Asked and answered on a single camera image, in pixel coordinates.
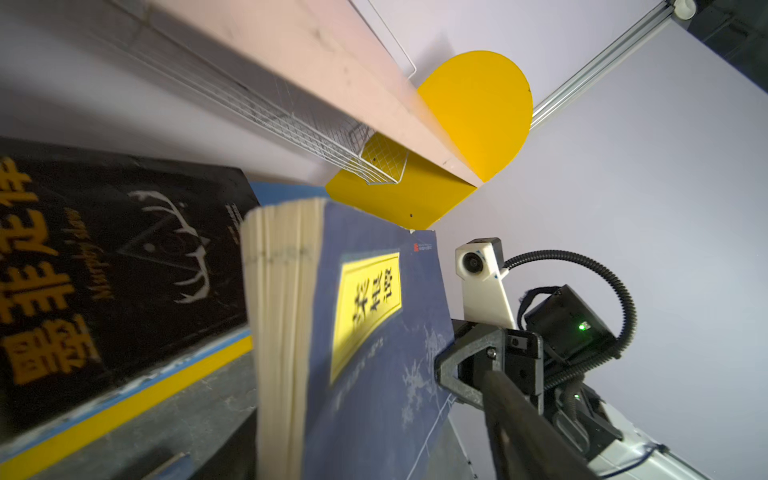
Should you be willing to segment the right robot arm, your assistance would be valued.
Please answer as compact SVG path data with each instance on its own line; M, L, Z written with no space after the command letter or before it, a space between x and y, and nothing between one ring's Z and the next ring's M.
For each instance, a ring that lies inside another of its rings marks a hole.
M505 258L496 238L457 248L464 321L435 361L438 384L484 415L500 479L697 479L698 469L605 402L586 375L621 357L637 328L623 282L587 256L538 250ZM617 295L613 333L567 285L528 290L512 308L503 282L517 267L563 261Z

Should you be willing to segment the black book orange title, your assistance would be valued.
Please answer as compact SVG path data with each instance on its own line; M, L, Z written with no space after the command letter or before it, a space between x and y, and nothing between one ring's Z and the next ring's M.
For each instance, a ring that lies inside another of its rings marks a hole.
M1 142L1 438L245 322L244 173Z

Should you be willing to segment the navy book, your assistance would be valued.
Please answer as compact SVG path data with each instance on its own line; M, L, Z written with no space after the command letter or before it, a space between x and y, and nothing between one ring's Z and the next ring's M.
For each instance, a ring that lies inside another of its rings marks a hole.
M447 417L454 339L431 230L325 198L241 227L259 479L419 479Z

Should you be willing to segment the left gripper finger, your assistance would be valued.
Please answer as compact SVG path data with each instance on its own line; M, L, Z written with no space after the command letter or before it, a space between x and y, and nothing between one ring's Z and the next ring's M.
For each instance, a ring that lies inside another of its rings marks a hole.
M481 382L485 424L498 479L595 479L585 460L500 371Z

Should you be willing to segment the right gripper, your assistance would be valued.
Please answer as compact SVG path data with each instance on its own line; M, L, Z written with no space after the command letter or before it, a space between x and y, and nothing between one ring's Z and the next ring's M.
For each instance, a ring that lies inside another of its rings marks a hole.
M622 440L583 374L543 393L543 376L549 381L613 343L615 336L599 316L563 285L526 292L517 320L526 331L455 320L454 342L435 358L437 383L460 402L482 409L483 376L504 373L588 461Z

